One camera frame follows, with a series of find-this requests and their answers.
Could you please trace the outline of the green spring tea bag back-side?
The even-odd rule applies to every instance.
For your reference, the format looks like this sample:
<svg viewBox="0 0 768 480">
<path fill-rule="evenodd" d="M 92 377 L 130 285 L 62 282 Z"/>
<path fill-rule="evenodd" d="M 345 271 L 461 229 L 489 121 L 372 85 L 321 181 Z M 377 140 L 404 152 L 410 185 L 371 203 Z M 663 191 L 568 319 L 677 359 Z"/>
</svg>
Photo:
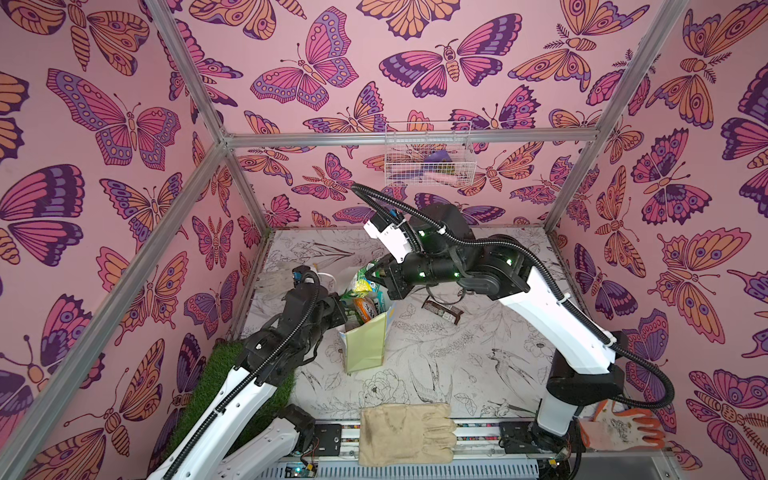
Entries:
<svg viewBox="0 0 768 480">
<path fill-rule="evenodd" d="M 348 286 L 342 293 L 342 298 L 376 298 L 380 291 L 380 286 L 366 277 L 366 269 L 362 268 L 355 272 Z"/>
</svg>

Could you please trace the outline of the white paper bag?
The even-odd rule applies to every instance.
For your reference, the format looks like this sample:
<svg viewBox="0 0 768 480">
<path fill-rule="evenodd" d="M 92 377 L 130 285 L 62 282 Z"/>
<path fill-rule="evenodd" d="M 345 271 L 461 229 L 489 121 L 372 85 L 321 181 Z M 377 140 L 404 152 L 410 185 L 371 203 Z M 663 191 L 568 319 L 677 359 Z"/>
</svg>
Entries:
<svg viewBox="0 0 768 480">
<path fill-rule="evenodd" d="M 362 268 L 365 268 L 367 272 L 372 266 L 373 264 L 369 263 Z M 323 285 L 330 286 L 333 293 L 339 294 L 347 315 L 347 322 L 344 326 L 330 331 L 330 340 L 325 346 L 325 356 L 331 363 L 341 365 L 347 374 L 383 365 L 387 338 L 394 320 L 395 306 L 395 302 L 389 298 L 384 287 L 377 283 L 380 286 L 380 291 L 376 298 L 370 299 L 378 307 L 379 315 L 373 320 L 361 324 L 353 308 L 353 299 L 341 297 L 354 274 L 351 268 L 344 270 L 337 277 L 327 273 L 320 274 Z"/>
</svg>

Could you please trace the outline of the small brown snack pack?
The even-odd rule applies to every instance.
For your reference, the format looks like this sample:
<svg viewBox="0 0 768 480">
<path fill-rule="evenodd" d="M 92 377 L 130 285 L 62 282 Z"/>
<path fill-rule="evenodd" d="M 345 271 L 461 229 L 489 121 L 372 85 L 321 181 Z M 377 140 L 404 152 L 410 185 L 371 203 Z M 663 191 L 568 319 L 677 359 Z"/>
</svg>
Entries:
<svg viewBox="0 0 768 480">
<path fill-rule="evenodd" d="M 432 298 L 427 298 L 423 304 L 422 309 L 436 315 L 437 317 L 446 320 L 453 325 L 458 325 L 461 317 L 464 313 L 463 310 L 457 308 L 454 305 L 447 305 L 440 303 Z"/>
</svg>

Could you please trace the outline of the orange Fox's candy bag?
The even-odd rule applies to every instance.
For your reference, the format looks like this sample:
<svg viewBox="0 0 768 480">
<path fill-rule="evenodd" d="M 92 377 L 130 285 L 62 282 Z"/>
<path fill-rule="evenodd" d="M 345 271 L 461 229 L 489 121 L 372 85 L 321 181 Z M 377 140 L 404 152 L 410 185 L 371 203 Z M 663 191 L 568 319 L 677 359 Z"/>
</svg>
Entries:
<svg viewBox="0 0 768 480">
<path fill-rule="evenodd" d="M 354 298 L 352 304 L 361 324 L 365 324 L 379 315 L 378 307 L 370 298 Z"/>
</svg>

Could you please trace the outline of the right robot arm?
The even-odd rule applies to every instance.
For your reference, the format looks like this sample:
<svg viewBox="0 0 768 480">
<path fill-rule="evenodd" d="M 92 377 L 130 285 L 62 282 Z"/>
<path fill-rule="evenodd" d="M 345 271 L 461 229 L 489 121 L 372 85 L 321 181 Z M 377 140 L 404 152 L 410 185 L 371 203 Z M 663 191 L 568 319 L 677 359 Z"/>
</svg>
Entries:
<svg viewBox="0 0 768 480">
<path fill-rule="evenodd" d="M 365 231 L 388 250 L 365 276 L 384 287 L 390 299 L 403 300 L 418 286 L 455 283 L 522 316 L 555 347 L 546 392 L 530 428 L 534 442 L 565 439 L 581 410 L 604 400 L 649 410 L 672 404 L 675 390 L 668 376 L 630 352 L 625 336 L 601 328 L 574 305 L 546 265 L 517 240 L 476 238 L 453 204 L 418 210 L 360 183 L 352 190 L 374 211 Z M 661 398 L 625 397 L 619 358 L 660 380 Z"/>
</svg>

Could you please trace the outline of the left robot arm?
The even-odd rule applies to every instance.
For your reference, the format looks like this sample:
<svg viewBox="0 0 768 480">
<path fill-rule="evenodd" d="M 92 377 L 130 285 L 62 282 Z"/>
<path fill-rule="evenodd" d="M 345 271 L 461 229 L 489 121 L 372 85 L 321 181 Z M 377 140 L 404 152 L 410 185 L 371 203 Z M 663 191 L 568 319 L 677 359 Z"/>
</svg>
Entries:
<svg viewBox="0 0 768 480">
<path fill-rule="evenodd" d="M 305 451 L 314 418 L 289 405 L 257 436 L 236 448 L 237 438 L 279 386 L 313 362 L 324 334 L 345 323 L 337 294 L 311 267 L 295 268 L 284 307 L 244 342 L 222 386 L 184 440 L 152 479 L 256 479 L 281 458 Z"/>
</svg>

